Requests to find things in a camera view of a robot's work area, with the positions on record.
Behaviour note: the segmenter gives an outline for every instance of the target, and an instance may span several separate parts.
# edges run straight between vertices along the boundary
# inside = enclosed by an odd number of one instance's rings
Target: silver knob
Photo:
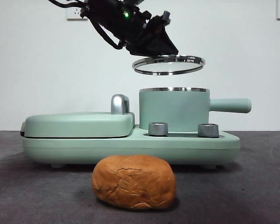
[[[152,122],[148,124],[148,134],[152,136],[167,136],[168,124],[163,122]]]
[[[198,136],[206,138],[218,138],[219,126],[216,124],[199,124]]]
[[[111,114],[125,114],[129,112],[129,98],[122,94],[113,95],[111,99]]]

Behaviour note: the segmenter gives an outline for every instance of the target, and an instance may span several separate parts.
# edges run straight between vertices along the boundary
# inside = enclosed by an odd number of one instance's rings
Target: robotic arm
[[[178,54],[165,30],[170,23],[170,13],[165,11],[163,15],[151,18],[148,11],[141,13],[137,7],[144,0],[75,0],[69,4],[49,1],[63,8],[81,8],[81,17],[86,16],[103,39],[115,49],[125,47],[130,54],[139,56]],[[113,33],[119,43],[114,43],[101,26]]]

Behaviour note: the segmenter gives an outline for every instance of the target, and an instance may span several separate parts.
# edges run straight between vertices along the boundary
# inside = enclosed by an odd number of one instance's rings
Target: appliance base
[[[97,164],[115,154],[146,154],[169,164],[215,168],[233,162],[240,149],[238,137],[220,132],[220,138],[202,138],[197,132],[153,137],[136,125],[122,138],[24,138],[24,152],[32,160],[61,168],[66,164]]]

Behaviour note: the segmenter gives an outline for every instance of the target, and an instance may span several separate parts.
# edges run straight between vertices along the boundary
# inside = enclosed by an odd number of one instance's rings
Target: sandwich maker lid
[[[21,133],[28,138],[112,138],[127,136],[133,113],[80,112],[28,117]]]

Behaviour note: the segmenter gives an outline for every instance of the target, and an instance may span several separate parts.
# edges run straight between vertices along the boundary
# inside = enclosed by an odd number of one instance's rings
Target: green led light
[[[123,11],[123,15],[126,17],[126,18],[129,18],[129,13],[127,11]]]

